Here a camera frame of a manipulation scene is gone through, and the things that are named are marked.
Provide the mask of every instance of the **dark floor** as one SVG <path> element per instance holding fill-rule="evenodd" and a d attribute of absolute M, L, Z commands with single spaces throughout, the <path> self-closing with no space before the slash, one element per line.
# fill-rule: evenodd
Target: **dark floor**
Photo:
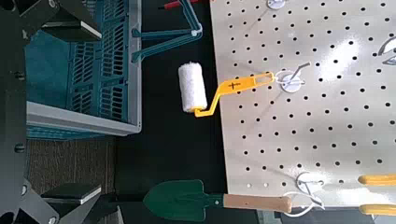
<path fill-rule="evenodd" d="M 28 141 L 27 179 L 42 194 L 64 183 L 102 185 L 102 193 L 114 192 L 114 138 L 70 142 Z M 116 216 L 100 224 L 116 224 Z"/>

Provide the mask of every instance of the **yellow handle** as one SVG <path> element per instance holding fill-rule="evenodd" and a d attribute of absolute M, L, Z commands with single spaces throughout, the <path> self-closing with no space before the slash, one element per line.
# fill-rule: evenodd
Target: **yellow handle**
<path fill-rule="evenodd" d="M 365 204 L 359 210 L 365 215 L 396 216 L 396 205 L 392 204 Z"/>
<path fill-rule="evenodd" d="M 362 175 L 359 182 L 372 186 L 396 186 L 396 175 Z"/>
<path fill-rule="evenodd" d="M 396 175 L 362 175 L 359 182 L 370 186 L 396 186 Z M 366 215 L 396 216 L 396 205 L 393 204 L 364 204 L 359 210 Z"/>
<path fill-rule="evenodd" d="M 258 80 L 259 78 L 264 78 L 264 81 L 259 81 Z M 241 77 L 239 79 L 224 81 L 219 85 L 209 110 L 201 111 L 200 109 L 195 109 L 194 111 L 195 117 L 200 118 L 200 117 L 212 116 L 215 113 L 215 109 L 216 106 L 218 105 L 219 98 L 221 95 L 227 95 L 239 91 L 254 89 L 262 85 L 268 85 L 274 81 L 275 81 L 274 73 L 270 73 L 270 72 L 253 77 Z"/>

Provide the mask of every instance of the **white pegboard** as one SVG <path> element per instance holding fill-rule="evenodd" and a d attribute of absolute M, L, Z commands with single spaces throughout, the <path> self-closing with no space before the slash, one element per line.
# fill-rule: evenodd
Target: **white pegboard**
<path fill-rule="evenodd" d="M 221 98 L 228 190 L 280 196 L 302 172 L 325 176 L 326 206 L 395 203 L 396 187 L 360 175 L 396 173 L 396 66 L 377 53 L 396 33 L 396 1 L 264 0 L 211 3 L 219 82 L 311 62 L 306 84 Z M 309 205 L 296 198 L 294 206 Z"/>

